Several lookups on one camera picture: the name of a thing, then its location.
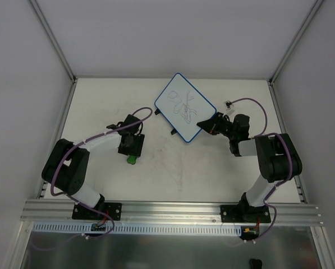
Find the green whiteboard eraser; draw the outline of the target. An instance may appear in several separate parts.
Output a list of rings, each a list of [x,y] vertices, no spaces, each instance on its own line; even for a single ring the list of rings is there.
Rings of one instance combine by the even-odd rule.
[[[128,164],[135,165],[137,159],[138,159],[137,156],[129,155],[129,156],[127,157],[127,160],[126,160],[126,161],[127,161]]]

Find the blue framed whiteboard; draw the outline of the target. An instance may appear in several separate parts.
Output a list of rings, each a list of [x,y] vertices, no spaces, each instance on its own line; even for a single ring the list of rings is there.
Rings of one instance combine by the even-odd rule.
[[[171,78],[154,105],[186,143],[201,131],[197,123],[217,113],[217,108],[181,73]]]

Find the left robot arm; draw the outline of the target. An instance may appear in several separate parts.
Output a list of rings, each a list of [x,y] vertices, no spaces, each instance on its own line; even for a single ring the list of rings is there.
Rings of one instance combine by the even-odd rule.
[[[97,154],[116,150],[127,156],[127,163],[134,165],[141,156],[145,135],[143,121],[129,114],[123,122],[111,124],[96,136],[80,143],[67,139],[56,142],[42,171],[42,179],[58,188],[77,204],[72,218],[76,220],[117,220],[117,206],[111,206],[102,194],[85,182],[89,160]]]

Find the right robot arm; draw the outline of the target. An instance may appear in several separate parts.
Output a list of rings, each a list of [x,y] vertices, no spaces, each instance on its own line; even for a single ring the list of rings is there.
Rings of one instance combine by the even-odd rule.
[[[229,139],[230,152],[235,157],[256,156],[259,176],[254,185],[235,206],[221,205],[221,221],[239,223],[270,223],[267,205],[277,188],[302,172],[301,159],[286,133],[272,133],[249,137],[250,117],[238,114],[233,120],[217,113],[197,123],[210,135]]]

